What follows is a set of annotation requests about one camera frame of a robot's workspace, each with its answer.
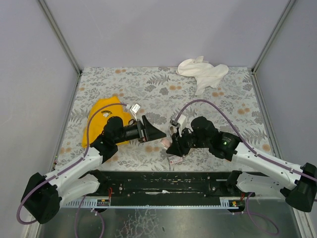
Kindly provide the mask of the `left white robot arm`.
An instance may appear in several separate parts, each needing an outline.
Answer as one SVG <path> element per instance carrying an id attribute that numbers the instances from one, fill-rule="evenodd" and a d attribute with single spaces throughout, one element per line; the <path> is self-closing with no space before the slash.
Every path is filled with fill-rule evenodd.
<path id="1" fill-rule="evenodd" d="M 165 138 L 166 134 L 142 116 L 131 125 L 110 117 L 95 140 L 88 139 L 86 151 L 73 162 L 46 175 L 33 174 L 19 208 L 25 208 L 40 224 L 50 221 L 64 204 L 98 190 L 100 182 L 88 172 L 110 159 L 118 144 L 137 139 L 141 143 Z"/>

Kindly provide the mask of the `beige stapler magazine part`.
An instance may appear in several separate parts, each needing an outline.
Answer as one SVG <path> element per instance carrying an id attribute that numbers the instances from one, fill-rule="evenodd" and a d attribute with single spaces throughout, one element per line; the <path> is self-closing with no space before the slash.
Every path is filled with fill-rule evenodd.
<path id="1" fill-rule="evenodd" d="M 169 131 L 170 131 L 170 135 L 173 135 L 173 134 L 174 134 L 174 127 L 171 126 L 171 127 L 169 128 Z"/>

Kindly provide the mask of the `white red staple box sleeve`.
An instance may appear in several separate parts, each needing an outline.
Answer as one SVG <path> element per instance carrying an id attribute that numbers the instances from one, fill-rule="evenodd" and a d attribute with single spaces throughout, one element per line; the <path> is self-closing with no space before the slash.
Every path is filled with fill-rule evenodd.
<path id="1" fill-rule="evenodd" d="M 182 162 L 183 158 L 174 156 L 174 157 L 169 157 L 168 160 L 169 160 L 170 165 L 174 165 L 174 164 L 178 164 L 178 163 Z"/>

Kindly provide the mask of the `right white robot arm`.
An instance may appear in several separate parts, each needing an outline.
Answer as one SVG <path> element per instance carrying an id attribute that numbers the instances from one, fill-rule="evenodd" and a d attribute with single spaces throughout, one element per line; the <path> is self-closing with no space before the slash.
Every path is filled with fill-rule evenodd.
<path id="1" fill-rule="evenodd" d="M 262 155 L 241 137 L 219 131 L 205 117 L 192 120 L 186 127 L 186 117 L 171 120 L 176 128 L 172 143 L 166 152 L 183 157 L 191 149 L 207 148 L 216 158 L 235 161 L 270 177 L 281 188 L 279 192 L 291 207 L 311 212 L 317 194 L 317 168 L 305 163 L 303 166 L 286 162 L 271 155 Z"/>

